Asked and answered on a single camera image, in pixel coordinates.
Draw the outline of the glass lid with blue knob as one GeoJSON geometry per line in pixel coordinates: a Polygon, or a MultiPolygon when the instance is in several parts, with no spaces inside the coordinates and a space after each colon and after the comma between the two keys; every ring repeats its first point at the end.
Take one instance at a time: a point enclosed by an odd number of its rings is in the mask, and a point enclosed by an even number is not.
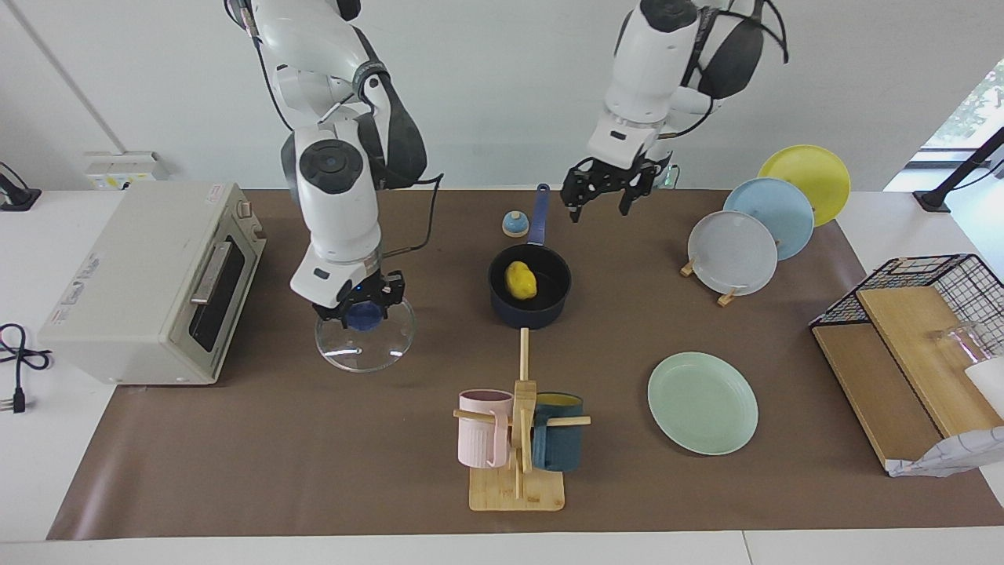
{"type": "Polygon", "coordinates": [[[417,332],[412,305],[405,299],[388,311],[380,324],[352,324],[349,329],[337,321],[315,324],[315,342],[330,364],[355,374],[372,373],[391,367],[411,348],[417,332]]]}

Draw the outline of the grey plate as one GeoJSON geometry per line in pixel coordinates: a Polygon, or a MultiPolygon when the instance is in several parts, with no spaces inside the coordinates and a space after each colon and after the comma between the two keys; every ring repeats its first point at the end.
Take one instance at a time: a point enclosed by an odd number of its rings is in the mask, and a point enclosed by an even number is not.
{"type": "Polygon", "coordinates": [[[756,218],[738,211],[710,213],[696,222],[687,242],[688,264],[720,297],[760,292],[779,261],[775,240],[756,218]]]}

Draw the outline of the wooden plate rack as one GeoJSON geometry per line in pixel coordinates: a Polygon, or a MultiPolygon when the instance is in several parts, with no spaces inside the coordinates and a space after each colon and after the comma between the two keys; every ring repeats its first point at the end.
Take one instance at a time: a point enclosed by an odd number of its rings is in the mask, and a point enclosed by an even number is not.
{"type": "Polygon", "coordinates": [[[693,255],[678,270],[683,278],[696,276],[699,282],[703,283],[710,290],[718,293],[717,305],[725,308],[732,303],[749,285],[743,282],[742,276],[735,275],[731,268],[721,268],[713,265],[708,260],[703,260],[699,255],[693,255]]]}

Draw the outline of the light blue plate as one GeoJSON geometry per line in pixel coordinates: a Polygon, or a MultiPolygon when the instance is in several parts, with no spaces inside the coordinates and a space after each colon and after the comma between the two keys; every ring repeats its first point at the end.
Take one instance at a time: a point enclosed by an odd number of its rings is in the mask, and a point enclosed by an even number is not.
{"type": "Polygon", "coordinates": [[[779,261],[795,257],[813,236],[814,213],[809,200],[792,183],[775,177],[745,181],[730,192],[723,208],[760,221],[775,241],[779,261]]]}

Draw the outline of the dark blue saucepan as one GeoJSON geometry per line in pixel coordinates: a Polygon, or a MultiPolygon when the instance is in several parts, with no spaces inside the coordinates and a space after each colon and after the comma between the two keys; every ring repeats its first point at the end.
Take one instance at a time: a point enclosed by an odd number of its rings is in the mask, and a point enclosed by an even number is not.
{"type": "Polygon", "coordinates": [[[529,222],[527,243],[510,246],[493,257],[487,271],[490,304],[498,319],[514,329],[539,330],[562,314],[573,287],[573,273],[565,258],[545,246],[550,187],[539,184],[529,222]],[[518,300],[507,290],[506,268],[514,261],[527,265],[537,279],[537,295],[518,300]]]}

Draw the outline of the brown table mat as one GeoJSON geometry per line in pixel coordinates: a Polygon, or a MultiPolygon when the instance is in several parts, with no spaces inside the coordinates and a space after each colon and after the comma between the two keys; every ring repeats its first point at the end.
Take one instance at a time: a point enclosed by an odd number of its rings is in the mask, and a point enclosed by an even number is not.
{"type": "Polygon", "coordinates": [[[288,279],[305,243],[289,198],[252,201],[268,235],[216,385],[112,394],[48,537],[416,535],[531,530],[961,528],[1004,525],[979,472],[890,478],[808,326],[863,278],[838,225],[817,230],[764,290],[727,308],[678,275],[687,237],[724,191],[657,191],[580,223],[553,198],[547,243],[573,271],[529,371],[584,398],[580,468],[558,512],[472,512],[452,412],[469,388],[510,388],[518,332],[490,307],[501,214],[524,191],[444,191],[431,244],[400,257],[417,336],[373,374],[315,347],[315,315],[288,279]],[[650,372],[678,352],[736,367],[759,407],[724,457],[670,441],[648,405],[650,372]]]}

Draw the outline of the pink ribbed mug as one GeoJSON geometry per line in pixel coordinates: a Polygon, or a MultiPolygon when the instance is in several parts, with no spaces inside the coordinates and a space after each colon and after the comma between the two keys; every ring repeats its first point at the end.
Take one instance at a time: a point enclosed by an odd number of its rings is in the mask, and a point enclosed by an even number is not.
{"type": "Polygon", "coordinates": [[[457,458],[468,468],[505,468],[509,462],[509,418],[514,396],[497,389],[468,389],[459,394],[459,409],[487,415],[487,421],[458,421],[457,458]]]}

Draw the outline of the cream toaster oven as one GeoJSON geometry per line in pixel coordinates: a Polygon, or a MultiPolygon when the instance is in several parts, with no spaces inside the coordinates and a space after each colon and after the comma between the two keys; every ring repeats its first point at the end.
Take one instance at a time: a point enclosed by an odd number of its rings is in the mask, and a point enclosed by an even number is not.
{"type": "Polygon", "coordinates": [[[266,241],[237,184],[133,184],[38,339],[101,382],[214,384],[266,241]]]}

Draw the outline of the dark teal mug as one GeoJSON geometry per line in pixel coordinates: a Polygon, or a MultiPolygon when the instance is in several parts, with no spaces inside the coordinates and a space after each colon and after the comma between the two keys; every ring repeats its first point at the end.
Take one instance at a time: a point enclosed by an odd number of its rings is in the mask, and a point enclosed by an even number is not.
{"type": "Polygon", "coordinates": [[[550,426],[556,418],[584,415],[584,401],[574,394],[545,391],[537,394],[532,421],[531,461],[534,468],[572,472],[580,466],[582,427],[550,426]]]}

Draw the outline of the wooden mug tree stand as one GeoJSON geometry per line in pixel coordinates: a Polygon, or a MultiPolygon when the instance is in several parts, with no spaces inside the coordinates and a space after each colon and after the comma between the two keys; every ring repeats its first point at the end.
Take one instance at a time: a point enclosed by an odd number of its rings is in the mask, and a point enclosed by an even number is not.
{"type": "Polygon", "coordinates": [[[483,464],[468,465],[467,506],[474,512],[556,512],[566,505],[562,472],[532,461],[539,392],[529,376],[530,329],[519,331],[519,374],[512,392],[470,391],[458,399],[458,421],[486,425],[477,439],[459,441],[473,448],[483,464]]]}

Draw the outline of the dark wooden board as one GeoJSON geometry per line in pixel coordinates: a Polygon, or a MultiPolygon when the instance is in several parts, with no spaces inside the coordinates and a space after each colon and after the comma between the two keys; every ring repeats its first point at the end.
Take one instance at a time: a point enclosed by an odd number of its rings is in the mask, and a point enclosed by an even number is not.
{"type": "Polygon", "coordinates": [[[943,439],[875,326],[821,325],[811,333],[878,464],[917,461],[943,439]]]}

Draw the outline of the black clamp stand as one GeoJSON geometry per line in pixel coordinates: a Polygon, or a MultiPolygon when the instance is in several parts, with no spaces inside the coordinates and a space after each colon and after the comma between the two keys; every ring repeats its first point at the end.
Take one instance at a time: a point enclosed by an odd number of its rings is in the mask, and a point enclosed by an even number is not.
{"type": "Polygon", "coordinates": [[[968,158],[961,161],[961,164],[947,175],[946,179],[936,186],[935,189],[929,191],[914,191],[913,196],[915,200],[918,201],[919,206],[921,206],[926,212],[931,213],[950,213],[951,209],[946,205],[946,199],[950,193],[953,191],[960,190],[962,188],[967,188],[976,182],[982,181],[983,179],[995,174],[1000,166],[1004,166],[1004,158],[998,162],[997,166],[994,166],[987,170],[982,177],[972,179],[972,181],[966,182],[966,179],[972,172],[982,167],[982,165],[989,161],[989,158],[995,153],[995,151],[1001,149],[1004,146],[1004,126],[1000,126],[988,140],[984,142],[980,147],[973,151],[968,158]]]}

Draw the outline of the light wooden board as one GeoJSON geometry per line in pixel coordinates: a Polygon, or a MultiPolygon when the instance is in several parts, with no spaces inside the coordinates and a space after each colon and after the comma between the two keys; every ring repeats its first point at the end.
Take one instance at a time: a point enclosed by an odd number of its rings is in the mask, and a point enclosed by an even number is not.
{"type": "Polygon", "coordinates": [[[943,437],[1004,425],[967,376],[969,357],[944,336],[961,322],[935,287],[885,287],[856,296],[943,437]]]}

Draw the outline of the clear glass cup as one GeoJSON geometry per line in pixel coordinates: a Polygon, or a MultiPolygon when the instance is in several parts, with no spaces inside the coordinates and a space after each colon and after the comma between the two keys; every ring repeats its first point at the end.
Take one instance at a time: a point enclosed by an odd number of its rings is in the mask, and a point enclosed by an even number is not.
{"type": "Polygon", "coordinates": [[[936,350],[949,362],[971,367],[993,357],[973,323],[957,324],[933,330],[931,339],[936,350]]]}

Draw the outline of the black desk mount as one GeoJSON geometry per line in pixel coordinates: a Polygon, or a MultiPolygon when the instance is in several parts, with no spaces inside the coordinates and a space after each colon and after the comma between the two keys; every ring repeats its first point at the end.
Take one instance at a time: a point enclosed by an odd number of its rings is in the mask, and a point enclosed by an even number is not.
{"type": "Polygon", "coordinates": [[[0,210],[28,211],[39,198],[42,190],[28,186],[21,175],[0,161],[0,210]]]}

